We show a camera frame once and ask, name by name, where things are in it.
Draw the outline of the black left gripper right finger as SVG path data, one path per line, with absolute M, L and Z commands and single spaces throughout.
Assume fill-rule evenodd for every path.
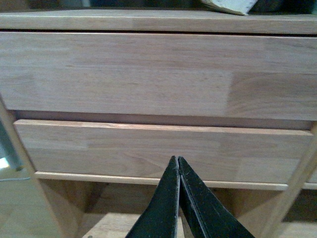
M 252 238 L 183 157 L 178 157 L 180 206 L 195 238 Z

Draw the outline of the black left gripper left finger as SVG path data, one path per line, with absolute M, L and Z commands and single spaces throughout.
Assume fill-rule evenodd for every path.
M 149 205 L 126 235 L 128 238 L 175 238 L 179 213 L 179 163 L 172 156 Z

